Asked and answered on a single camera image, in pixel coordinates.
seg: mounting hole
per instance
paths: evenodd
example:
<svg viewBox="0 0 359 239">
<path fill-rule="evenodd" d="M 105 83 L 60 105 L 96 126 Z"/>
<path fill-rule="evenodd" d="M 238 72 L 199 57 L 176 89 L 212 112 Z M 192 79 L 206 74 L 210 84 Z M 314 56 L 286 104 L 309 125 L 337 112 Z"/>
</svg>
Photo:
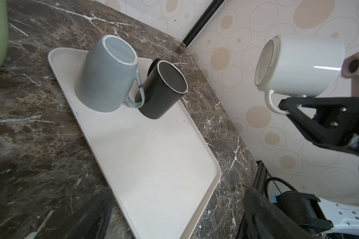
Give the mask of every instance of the mounting hole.
<svg viewBox="0 0 359 239">
<path fill-rule="evenodd" d="M 359 59 L 351 61 L 348 65 L 348 71 L 352 74 L 359 68 Z"/>
</svg>

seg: mug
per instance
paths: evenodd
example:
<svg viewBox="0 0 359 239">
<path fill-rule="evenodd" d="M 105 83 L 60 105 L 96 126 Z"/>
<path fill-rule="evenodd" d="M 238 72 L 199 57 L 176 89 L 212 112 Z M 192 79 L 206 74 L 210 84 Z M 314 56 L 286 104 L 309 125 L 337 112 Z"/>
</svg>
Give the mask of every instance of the mug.
<svg viewBox="0 0 359 239">
<path fill-rule="evenodd" d="M 117 110 L 123 102 L 130 107 L 144 105 L 145 93 L 137 67 L 137 54 L 124 40 L 113 35 L 103 36 L 86 55 L 81 78 L 75 92 L 87 107 L 99 112 Z M 129 91 L 137 81 L 142 99 L 129 98 Z"/>
<path fill-rule="evenodd" d="M 138 110 L 151 119 L 163 116 L 187 92 L 187 82 L 180 70 L 159 58 L 150 65 L 142 87 L 145 103 Z M 141 100 L 141 94 L 137 92 L 135 101 Z"/>
<path fill-rule="evenodd" d="M 289 114 L 275 107 L 274 93 L 292 97 L 316 97 L 337 77 L 345 56 L 338 39 L 275 36 L 264 46 L 255 71 L 255 85 L 265 93 L 267 107 L 278 114 Z"/>
</svg>

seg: tray rim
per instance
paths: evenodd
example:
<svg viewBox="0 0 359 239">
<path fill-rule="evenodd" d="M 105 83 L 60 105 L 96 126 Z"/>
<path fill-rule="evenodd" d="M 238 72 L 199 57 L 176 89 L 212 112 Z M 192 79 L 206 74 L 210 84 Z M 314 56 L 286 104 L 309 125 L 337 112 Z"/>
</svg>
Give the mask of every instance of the tray rim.
<svg viewBox="0 0 359 239">
<path fill-rule="evenodd" d="M 69 108 L 71 109 L 72 114 L 74 115 L 82 134 L 84 135 L 85 141 L 87 142 L 87 144 L 88 144 L 88 146 L 89 146 L 89 148 L 90 148 L 90 150 L 92 152 L 92 155 L 94 156 L 97 164 L 99 165 L 99 168 L 101 170 L 102 175 L 105 178 L 106 183 L 110 187 L 109 180 L 108 180 L 108 178 L 106 177 L 106 174 L 104 173 L 104 171 L 101 168 L 101 163 L 97 159 L 95 151 L 92 149 L 91 145 L 89 144 L 89 137 L 86 135 L 85 131 L 82 129 L 80 118 L 78 117 L 78 114 L 74 112 L 73 104 L 70 102 L 68 95 L 66 94 L 64 88 L 62 87 L 62 84 L 60 83 L 60 80 L 59 80 L 59 77 L 58 77 L 58 72 L 55 69 L 55 67 L 53 66 L 52 55 L 55 54 L 56 52 L 59 52 L 59 51 L 88 52 L 88 50 L 74 49 L 74 48 L 68 48 L 68 47 L 54 48 L 51 51 L 49 51 L 49 53 L 48 53 L 48 62 L 49 62 L 49 66 L 52 69 L 52 72 L 53 72 L 53 74 L 54 74 L 54 76 L 56 78 L 56 81 L 58 82 L 58 85 L 59 85 L 59 87 L 60 87 L 60 89 L 61 89 L 61 91 L 62 91 L 62 93 L 63 93 L 63 95 L 64 95 L 64 97 L 65 97 L 65 99 L 66 99 L 66 101 L 68 103 L 68 105 L 69 105 Z M 138 57 L 138 58 L 139 59 L 149 59 L 149 58 L 144 58 L 144 57 Z M 201 218 L 207 204 L 209 203 L 209 200 L 210 200 L 211 196 L 213 195 L 217 185 L 219 184 L 219 181 L 220 181 L 222 173 L 221 173 L 221 169 L 220 169 L 220 165 L 218 163 L 218 160 L 215 158 L 213 152 L 211 151 L 210 147 L 208 146 L 208 143 L 205 141 L 205 139 L 202 136 L 201 132 L 197 128 L 197 126 L 194 123 L 194 121 L 193 121 L 192 117 L 190 116 L 189 112 L 187 111 L 187 109 L 185 108 L 185 106 L 183 105 L 183 103 L 180 100 L 178 102 L 180 102 L 179 105 L 180 105 L 182 111 L 184 111 L 184 113 L 186 114 L 186 117 L 188 117 L 188 119 L 190 119 L 189 122 L 192 124 L 192 127 L 194 128 L 194 130 L 195 130 L 196 134 L 198 135 L 198 137 L 203 139 L 201 142 L 204 145 L 204 147 L 206 148 L 206 151 L 208 152 L 208 154 L 211 156 L 211 160 L 215 164 L 215 169 L 216 169 L 215 178 L 213 179 L 212 183 L 210 184 L 209 188 L 206 191 L 206 194 L 203 196 L 201 202 L 199 203 L 198 207 L 194 211 L 192 217 L 190 218 L 189 222 L 187 223 L 187 226 L 185 227 L 184 231 L 182 232 L 182 235 L 180 236 L 181 239 L 184 239 L 184 238 L 190 238 L 191 237 L 194 229 L 196 228 L 196 226 L 198 224 L 199 219 Z M 124 206 L 122 204 L 122 201 L 120 200 L 119 196 L 114 192 L 113 189 L 112 189 L 112 193 L 113 193 L 113 195 L 114 195 L 114 197 L 115 197 L 115 199 L 117 201 L 117 204 L 118 204 L 118 206 L 120 208 L 120 211 L 121 211 L 123 217 L 125 218 L 128 226 L 130 227 L 130 230 L 131 230 L 133 236 L 135 238 L 141 238 L 141 236 L 138 235 L 136 230 L 134 229 L 134 225 L 132 223 L 129 223 L 129 222 L 132 222 L 132 220 L 128 217 L 128 214 L 125 212 L 126 209 L 124 208 Z"/>
</svg>

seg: white tray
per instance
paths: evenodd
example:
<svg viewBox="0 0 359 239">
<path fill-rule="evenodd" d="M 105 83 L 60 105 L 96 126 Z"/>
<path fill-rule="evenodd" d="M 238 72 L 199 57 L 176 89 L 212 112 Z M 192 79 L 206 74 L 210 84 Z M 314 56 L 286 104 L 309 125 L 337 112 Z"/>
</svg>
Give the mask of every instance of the white tray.
<svg viewBox="0 0 359 239">
<path fill-rule="evenodd" d="M 157 120 L 125 103 L 110 113 L 82 104 L 74 85 L 87 52 L 56 48 L 48 60 L 134 237 L 189 238 L 220 179 L 217 160 L 181 101 Z M 142 82 L 151 62 L 138 58 Z"/>
</svg>

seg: mug handle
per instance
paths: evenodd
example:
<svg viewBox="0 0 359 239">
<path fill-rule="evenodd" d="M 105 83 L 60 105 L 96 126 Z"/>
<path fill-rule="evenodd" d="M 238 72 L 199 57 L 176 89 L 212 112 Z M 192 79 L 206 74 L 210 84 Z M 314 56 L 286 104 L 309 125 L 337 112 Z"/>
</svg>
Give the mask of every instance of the mug handle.
<svg viewBox="0 0 359 239">
<path fill-rule="evenodd" d="M 269 89 L 268 91 L 266 91 L 264 93 L 264 101 L 267 105 L 267 107 L 274 113 L 277 113 L 277 114 L 283 114 L 283 115 L 286 115 L 286 114 L 289 114 L 290 112 L 288 111 L 283 111 L 281 109 L 279 109 L 278 107 L 275 107 L 273 102 L 271 101 L 271 97 L 273 96 L 275 92 L 272 90 L 272 89 Z"/>
<path fill-rule="evenodd" d="M 137 69 L 136 70 L 136 76 L 135 76 L 135 80 L 137 81 L 137 85 L 138 85 L 138 89 L 140 91 L 141 94 L 141 101 L 140 102 L 134 102 L 130 99 L 129 94 L 128 97 L 126 98 L 125 102 L 133 108 L 140 108 L 141 106 L 144 105 L 145 103 L 145 92 L 144 92 L 144 88 L 142 87 L 142 82 L 141 82 L 141 77 L 140 77 L 140 70 Z"/>
<path fill-rule="evenodd" d="M 160 60 L 162 60 L 162 59 L 161 58 L 156 58 L 156 59 L 153 60 L 152 64 L 150 65 L 150 67 L 148 69 L 148 75 L 147 76 L 149 76 L 149 74 L 154 69 L 155 65 L 157 65 Z"/>
</svg>

